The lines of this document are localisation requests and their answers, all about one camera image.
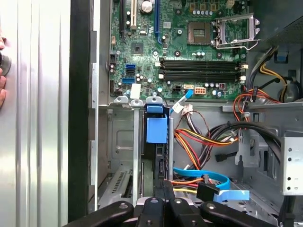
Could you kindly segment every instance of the screw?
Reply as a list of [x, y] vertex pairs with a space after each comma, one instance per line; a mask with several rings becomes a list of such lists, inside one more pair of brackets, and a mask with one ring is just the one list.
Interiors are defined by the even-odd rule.
[[180, 204], [181, 202], [181, 199], [175, 199], [175, 203]]
[[207, 204], [207, 207], [211, 210], [215, 209], [215, 206], [211, 203]]
[[121, 203], [121, 205], [119, 206], [120, 209], [126, 209], [128, 208], [128, 206], [125, 203]]
[[157, 202], [159, 202], [156, 198], [153, 198], [152, 200], [151, 200], [151, 202], [152, 203], [157, 203]]

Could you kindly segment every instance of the finger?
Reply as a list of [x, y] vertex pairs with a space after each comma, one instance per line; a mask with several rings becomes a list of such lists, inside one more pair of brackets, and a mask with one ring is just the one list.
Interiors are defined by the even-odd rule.
[[4, 39], [2, 38], [2, 36], [0, 36], [0, 50], [2, 50], [4, 47]]
[[4, 102], [5, 96], [6, 96], [6, 90], [2, 89], [0, 91], [0, 107], [2, 106], [2, 104]]
[[4, 88], [6, 82], [5, 77], [0, 77], [0, 90]]

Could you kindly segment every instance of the capacitor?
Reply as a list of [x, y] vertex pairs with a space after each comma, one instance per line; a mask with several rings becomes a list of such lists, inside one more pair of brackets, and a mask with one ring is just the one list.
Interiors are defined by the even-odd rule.
[[127, 96], [130, 96], [130, 95], [131, 95], [131, 91], [130, 91], [130, 90], [127, 90], [127, 91], [126, 91], [126, 95], [127, 95]]
[[144, 1], [141, 5], [141, 13], [150, 14], [152, 12], [152, 3], [150, 1]]
[[127, 11], [127, 12], [126, 12], [126, 17], [127, 17], [127, 19], [130, 19], [130, 18], [131, 18], [131, 12], [130, 12], [130, 11]]

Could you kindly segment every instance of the white sticker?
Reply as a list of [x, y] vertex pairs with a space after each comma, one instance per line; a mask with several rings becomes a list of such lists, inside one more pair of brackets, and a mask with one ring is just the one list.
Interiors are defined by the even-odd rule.
[[164, 21], [164, 22], [163, 22], [163, 28], [171, 29], [171, 22], [169, 22], [169, 21]]
[[132, 84], [131, 99], [139, 99], [141, 92], [141, 84]]
[[148, 32], [153, 33], [153, 26], [149, 27]]
[[173, 105], [172, 109], [176, 112], [176, 113], [180, 113], [183, 110], [184, 106], [182, 106], [180, 103], [176, 103]]

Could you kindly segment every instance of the blue pcie slot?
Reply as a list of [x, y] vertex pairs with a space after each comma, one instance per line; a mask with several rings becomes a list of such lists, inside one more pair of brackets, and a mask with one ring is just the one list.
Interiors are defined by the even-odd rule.
[[134, 84], [134, 78], [122, 78], [122, 84]]
[[159, 23], [160, 23], [160, 0], [155, 0], [155, 35], [156, 35], [156, 39], [158, 40], [158, 43], [162, 44], [160, 38]]

